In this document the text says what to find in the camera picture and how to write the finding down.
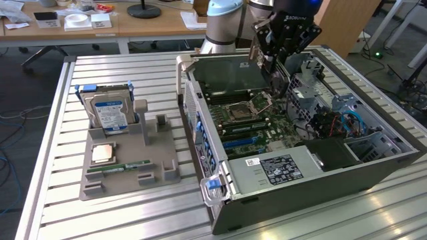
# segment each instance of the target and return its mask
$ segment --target floor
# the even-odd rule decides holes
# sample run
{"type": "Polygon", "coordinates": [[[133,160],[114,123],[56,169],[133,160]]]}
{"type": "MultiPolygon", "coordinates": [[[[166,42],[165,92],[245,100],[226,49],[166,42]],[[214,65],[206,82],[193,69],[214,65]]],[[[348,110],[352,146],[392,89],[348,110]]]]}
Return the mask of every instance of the floor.
{"type": "MultiPolygon", "coordinates": [[[[377,28],[384,15],[371,19],[365,31],[372,34],[377,28]]],[[[387,38],[392,28],[396,26],[396,22],[388,25],[379,41],[372,47],[372,52],[379,50],[383,45],[383,40],[387,38]]],[[[399,41],[396,42],[392,50],[395,55],[391,56],[384,53],[384,58],[380,60],[384,64],[393,66],[395,70],[403,75],[409,75],[412,69],[407,67],[411,59],[423,48],[425,44],[425,35],[416,32],[412,29],[407,29],[401,35],[399,41]]],[[[190,47],[198,47],[201,41],[189,41],[190,47]]],[[[8,49],[4,56],[0,57],[0,114],[16,114],[17,111],[32,108],[34,106],[48,105],[52,102],[56,83],[61,71],[62,56],[52,51],[45,56],[42,56],[30,67],[34,70],[34,75],[28,76],[21,72],[20,64],[25,58],[33,54],[38,47],[29,47],[29,53],[22,54],[18,52],[17,48],[8,49]]],[[[92,49],[89,44],[80,46],[65,46],[64,50],[69,55],[74,56],[90,56],[90,55],[109,55],[118,54],[118,47],[116,44],[100,44],[100,50],[92,49]]],[[[157,49],[152,50],[149,42],[138,42],[132,44],[130,52],[142,53],[146,51],[177,51],[185,50],[185,45],[182,41],[161,41],[157,43],[157,49]]],[[[347,59],[348,63],[364,74],[380,67],[375,62],[364,59],[359,54],[351,54],[347,59]]],[[[368,75],[369,80],[381,88],[395,91],[399,85],[399,78],[395,75],[387,74],[387,69],[379,70],[368,75]]],[[[420,80],[427,79],[427,69],[421,72],[420,80]]],[[[33,111],[28,117],[36,117],[48,114],[49,109],[42,108],[33,111]]],[[[14,238],[16,229],[18,225],[21,209],[24,205],[24,199],[26,196],[26,191],[30,183],[30,177],[33,173],[33,167],[37,159],[38,148],[42,140],[42,134],[46,124],[46,118],[41,119],[28,119],[24,123],[25,131],[18,142],[8,147],[4,151],[9,161],[13,163],[17,177],[21,186],[21,200],[12,207],[4,215],[0,215],[0,240],[10,240],[14,238]]],[[[6,119],[8,123],[21,124],[22,119],[6,119]]],[[[0,124],[0,141],[14,131],[16,127],[5,126],[0,124]]],[[[9,139],[6,143],[17,140],[21,133],[17,133],[14,138],[9,139]]],[[[0,180],[5,177],[5,171],[0,171],[0,180]]],[[[12,176],[9,177],[5,185],[0,188],[0,212],[5,209],[17,197],[17,187],[12,176]]]]}

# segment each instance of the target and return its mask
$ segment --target metal table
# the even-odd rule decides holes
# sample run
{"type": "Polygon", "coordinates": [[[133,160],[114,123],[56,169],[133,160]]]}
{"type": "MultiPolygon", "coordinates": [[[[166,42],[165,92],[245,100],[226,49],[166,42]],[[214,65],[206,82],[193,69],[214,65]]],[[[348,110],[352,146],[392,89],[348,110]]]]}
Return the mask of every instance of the metal table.
{"type": "MultiPolygon", "coordinates": [[[[427,145],[427,130],[329,50],[319,48],[369,97],[427,145]]],[[[65,62],[34,166],[16,239],[427,239],[427,157],[368,191],[234,232],[210,235],[176,101],[176,56],[189,52],[82,56],[65,62]],[[73,85],[134,85],[146,118],[165,113],[173,128],[181,182],[78,200],[88,116],[73,85]]],[[[348,92],[327,70],[324,80],[348,92]]]]}

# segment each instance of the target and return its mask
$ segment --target barcode sticker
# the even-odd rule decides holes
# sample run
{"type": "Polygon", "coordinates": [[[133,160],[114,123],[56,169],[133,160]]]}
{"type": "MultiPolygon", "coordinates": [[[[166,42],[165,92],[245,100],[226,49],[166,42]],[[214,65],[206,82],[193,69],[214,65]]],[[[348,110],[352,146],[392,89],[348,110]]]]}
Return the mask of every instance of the barcode sticker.
{"type": "Polygon", "coordinates": [[[260,164],[260,159],[259,158],[250,158],[245,160],[245,164],[248,167],[259,165],[260,164]]]}

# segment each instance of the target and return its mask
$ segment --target blue pcie slot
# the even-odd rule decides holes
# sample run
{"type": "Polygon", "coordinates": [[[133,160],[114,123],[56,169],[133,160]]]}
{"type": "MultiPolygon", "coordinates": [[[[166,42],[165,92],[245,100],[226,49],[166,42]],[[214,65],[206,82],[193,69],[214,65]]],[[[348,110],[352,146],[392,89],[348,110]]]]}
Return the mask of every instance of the blue pcie slot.
{"type": "Polygon", "coordinates": [[[221,145],[226,149],[226,148],[233,148],[233,147],[238,147],[238,146],[248,145],[248,144],[254,144],[257,140],[259,140],[259,137],[254,136],[254,137],[245,138],[241,140],[224,142],[221,145]]]}

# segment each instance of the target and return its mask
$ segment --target white box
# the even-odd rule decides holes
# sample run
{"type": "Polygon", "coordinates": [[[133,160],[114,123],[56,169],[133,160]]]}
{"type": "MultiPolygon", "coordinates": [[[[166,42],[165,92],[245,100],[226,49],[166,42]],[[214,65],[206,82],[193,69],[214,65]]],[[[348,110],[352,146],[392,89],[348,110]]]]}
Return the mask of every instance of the white box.
{"type": "Polygon", "coordinates": [[[92,14],[90,22],[93,29],[112,28],[112,21],[109,20],[108,13],[92,14]]]}
{"type": "Polygon", "coordinates": [[[36,23],[38,25],[38,28],[46,29],[46,28],[58,28],[61,26],[61,22],[58,19],[53,20],[36,20],[36,23]]]}
{"type": "Polygon", "coordinates": [[[69,23],[65,21],[65,23],[64,23],[64,30],[65,30],[65,32],[92,30],[90,21],[86,20],[86,21],[85,21],[84,23],[81,23],[80,25],[72,25],[72,24],[69,24],[69,23]]]}
{"type": "Polygon", "coordinates": [[[369,41],[371,39],[371,35],[361,32],[360,35],[359,35],[359,38],[355,42],[355,45],[352,47],[352,50],[349,51],[351,54],[357,54],[361,52],[361,49],[363,47],[365,46],[367,42],[369,41]]]}

